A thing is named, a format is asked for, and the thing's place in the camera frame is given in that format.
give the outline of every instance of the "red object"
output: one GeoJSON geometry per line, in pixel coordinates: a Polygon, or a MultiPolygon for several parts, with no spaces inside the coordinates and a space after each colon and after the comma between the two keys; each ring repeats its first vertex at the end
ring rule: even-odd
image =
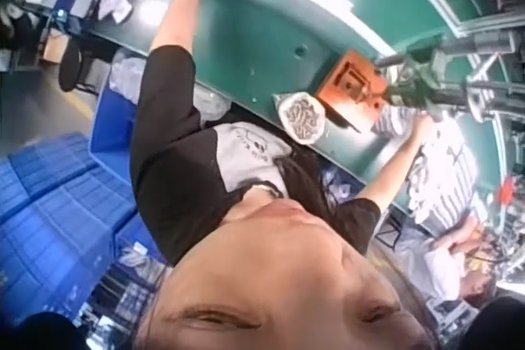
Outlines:
{"type": "Polygon", "coordinates": [[[514,195],[514,180],[508,176],[498,191],[498,202],[503,206],[508,206],[512,202],[514,195]]]}
{"type": "Polygon", "coordinates": [[[386,80],[375,66],[355,51],[348,51],[323,81],[316,98],[356,130],[369,131],[386,105],[386,80]]]}

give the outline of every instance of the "blue plastic crate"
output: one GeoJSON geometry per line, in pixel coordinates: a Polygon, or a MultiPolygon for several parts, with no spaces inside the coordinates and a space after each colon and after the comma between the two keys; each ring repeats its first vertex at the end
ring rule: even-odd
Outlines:
{"type": "Polygon", "coordinates": [[[96,166],[87,147],[82,134],[67,134],[23,148],[8,158],[30,198],[36,199],[96,166]]]}
{"type": "Polygon", "coordinates": [[[36,206],[14,215],[2,231],[27,269],[50,289],[60,285],[81,262],[81,248],[76,248],[36,206]]]}
{"type": "Polygon", "coordinates": [[[136,243],[139,244],[140,249],[146,250],[147,256],[166,264],[166,259],[158,251],[155,241],[139,214],[133,216],[115,235],[115,258],[118,259],[123,248],[134,247],[136,243]]]}
{"type": "Polygon", "coordinates": [[[0,224],[27,207],[30,196],[7,160],[0,162],[0,224]]]}
{"type": "Polygon", "coordinates": [[[77,159],[84,163],[86,169],[97,166],[97,162],[89,154],[89,141],[85,135],[80,133],[64,134],[60,140],[77,159]]]}
{"type": "Polygon", "coordinates": [[[103,273],[113,262],[112,228],[82,207],[63,188],[46,194],[34,205],[75,249],[84,266],[94,275],[103,273]]]}
{"type": "Polygon", "coordinates": [[[136,212],[131,187],[100,167],[66,182],[60,189],[67,194],[65,198],[75,200],[87,214],[108,226],[112,234],[136,212]]]}
{"type": "Polygon", "coordinates": [[[100,166],[130,183],[130,141],[137,108],[107,86],[98,99],[89,152],[100,166]]]}
{"type": "Polygon", "coordinates": [[[75,316],[100,278],[80,265],[79,258],[56,234],[50,238],[44,235],[51,243],[42,249],[42,237],[40,240],[37,238],[39,234],[46,233],[48,229],[45,226],[28,234],[25,250],[14,246],[16,239],[12,242],[7,230],[12,230],[12,226],[0,229],[2,315],[12,324],[40,311],[70,311],[75,316]],[[38,246],[31,247],[33,242],[38,246]],[[60,261],[56,261],[55,257],[60,257],[60,261]]]}

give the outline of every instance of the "yellow floor line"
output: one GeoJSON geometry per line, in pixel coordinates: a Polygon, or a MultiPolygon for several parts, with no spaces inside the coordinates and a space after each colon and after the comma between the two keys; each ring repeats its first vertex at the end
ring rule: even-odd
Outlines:
{"type": "Polygon", "coordinates": [[[45,71],[43,75],[46,81],[48,82],[49,86],[51,86],[53,90],[61,94],[66,99],[66,101],[69,104],[71,104],[83,117],[89,120],[93,120],[94,111],[91,109],[91,107],[89,107],[85,102],[76,97],[74,93],[63,92],[60,89],[60,86],[58,85],[58,81],[55,78],[53,78],[47,71],[45,71]]]}

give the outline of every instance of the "eye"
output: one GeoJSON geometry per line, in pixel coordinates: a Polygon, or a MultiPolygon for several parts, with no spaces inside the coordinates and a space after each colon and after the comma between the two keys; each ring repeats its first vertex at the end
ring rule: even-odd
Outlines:
{"type": "Polygon", "coordinates": [[[227,330],[255,330],[260,327],[260,324],[248,321],[244,317],[213,309],[191,308],[184,311],[182,319],[192,325],[196,325],[197,328],[207,328],[210,325],[214,325],[214,328],[227,330]]]}
{"type": "Polygon", "coordinates": [[[398,307],[389,307],[389,306],[380,306],[374,307],[371,309],[364,317],[363,321],[365,323],[375,323],[385,317],[392,315],[399,311],[398,307]]]}

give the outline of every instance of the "factory floor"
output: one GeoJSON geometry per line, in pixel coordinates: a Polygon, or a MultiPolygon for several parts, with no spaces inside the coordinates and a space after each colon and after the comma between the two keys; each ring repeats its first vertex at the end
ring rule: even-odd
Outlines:
{"type": "Polygon", "coordinates": [[[55,66],[0,78],[0,158],[64,133],[89,136],[97,99],[81,92],[63,93],[55,66]]]}

